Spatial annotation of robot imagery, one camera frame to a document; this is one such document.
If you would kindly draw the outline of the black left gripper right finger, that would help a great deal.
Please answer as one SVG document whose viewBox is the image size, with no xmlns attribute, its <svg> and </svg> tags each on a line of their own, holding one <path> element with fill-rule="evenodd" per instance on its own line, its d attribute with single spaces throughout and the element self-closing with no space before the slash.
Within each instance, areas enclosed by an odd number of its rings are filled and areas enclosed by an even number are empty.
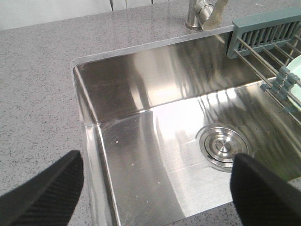
<svg viewBox="0 0 301 226">
<path fill-rule="evenodd" d="M 299 226 L 301 192 L 247 154 L 236 154 L 230 191 L 244 226 Z"/>
</svg>

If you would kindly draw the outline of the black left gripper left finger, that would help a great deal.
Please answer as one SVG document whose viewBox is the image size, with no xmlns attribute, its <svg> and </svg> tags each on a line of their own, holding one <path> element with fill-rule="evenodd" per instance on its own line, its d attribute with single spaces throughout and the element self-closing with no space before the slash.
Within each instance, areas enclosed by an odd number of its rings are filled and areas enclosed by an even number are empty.
<svg viewBox="0 0 301 226">
<path fill-rule="evenodd" d="M 0 197 L 0 224 L 66 226 L 83 184 L 80 151 L 71 150 L 26 183 Z"/>
</svg>

